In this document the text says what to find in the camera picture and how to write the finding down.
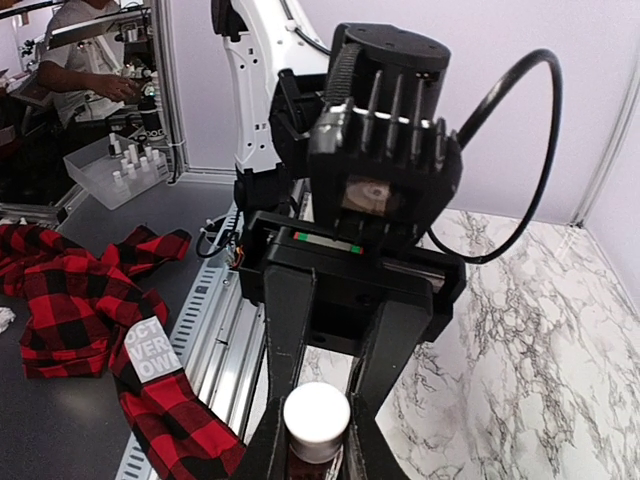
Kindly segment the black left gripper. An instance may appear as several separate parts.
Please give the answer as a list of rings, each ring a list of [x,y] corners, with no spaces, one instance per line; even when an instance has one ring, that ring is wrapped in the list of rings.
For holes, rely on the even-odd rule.
[[[243,295],[266,308],[269,404],[297,385],[309,334],[314,346],[357,354],[349,392],[379,410],[416,346],[451,322],[466,287],[455,257],[338,248],[329,230],[274,213],[250,217],[241,247]]]

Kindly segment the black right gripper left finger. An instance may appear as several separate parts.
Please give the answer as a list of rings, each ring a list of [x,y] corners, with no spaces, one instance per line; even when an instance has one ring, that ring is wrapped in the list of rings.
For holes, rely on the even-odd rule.
[[[283,419],[285,398],[267,404],[234,480],[283,480],[287,478],[289,438]]]

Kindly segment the white nail polish cap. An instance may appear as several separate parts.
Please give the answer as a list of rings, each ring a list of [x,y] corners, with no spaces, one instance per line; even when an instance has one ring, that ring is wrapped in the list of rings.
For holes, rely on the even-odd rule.
[[[283,420],[291,449],[309,464],[323,464],[337,455],[350,419],[347,397],[327,383],[300,385],[284,403]]]

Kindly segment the red glitter nail polish bottle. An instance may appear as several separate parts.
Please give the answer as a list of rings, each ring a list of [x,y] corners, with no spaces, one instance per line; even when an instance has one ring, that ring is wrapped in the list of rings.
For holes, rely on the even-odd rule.
[[[329,461],[312,464],[302,460],[290,446],[287,478],[289,480],[337,480],[340,477],[342,460],[343,448],[340,448]]]

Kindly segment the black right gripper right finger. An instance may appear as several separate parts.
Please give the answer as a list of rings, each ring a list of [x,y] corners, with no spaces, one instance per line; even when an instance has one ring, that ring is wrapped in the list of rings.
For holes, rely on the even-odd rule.
[[[404,479],[373,413],[360,395],[348,393],[351,419],[344,435],[343,479]]]

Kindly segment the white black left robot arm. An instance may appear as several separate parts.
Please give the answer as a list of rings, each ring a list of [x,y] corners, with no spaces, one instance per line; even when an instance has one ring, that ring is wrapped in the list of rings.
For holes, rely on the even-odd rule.
[[[450,51],[369,23],[324,47],[295,1],[215,1],[211,16],[233,71],[237,268],[266,309],[269,394],[292,390],[314,344],[356,358],[349,389],[377,412],[466,282],[460,260],[417,247],[461,180],[435,114]]]

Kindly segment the red black plaid sleeve forearm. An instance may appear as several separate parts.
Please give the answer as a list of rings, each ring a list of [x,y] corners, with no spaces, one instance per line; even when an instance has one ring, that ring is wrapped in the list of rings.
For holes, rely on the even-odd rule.
[[[27,302],[29,378],[113,374],[124,416],[163,479],[228,479],[245,447],[194,393],[166,335],[169,310],[138,280],[183,259],[184,230],[136,227],[101,256],[37,225],[1,229],[1,292]]]

